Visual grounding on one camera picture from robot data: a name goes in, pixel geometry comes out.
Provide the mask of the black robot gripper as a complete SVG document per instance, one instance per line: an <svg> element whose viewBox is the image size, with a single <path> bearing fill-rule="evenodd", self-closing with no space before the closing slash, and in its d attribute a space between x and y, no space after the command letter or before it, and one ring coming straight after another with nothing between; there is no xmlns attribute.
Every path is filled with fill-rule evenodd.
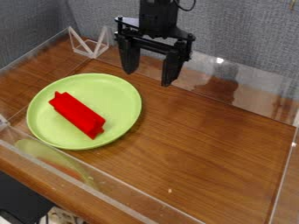
<svg viewBox="0 0 299 224"><path fill-rule="evenodd" d="M138 69L141 48L167 54L163 60L163 87L178 79L184 60L192 59L196 41L196 36L178 27L179 10L186 11L181 0L141 0L139 17L115 18L123 70L131 74Z"/></svg>

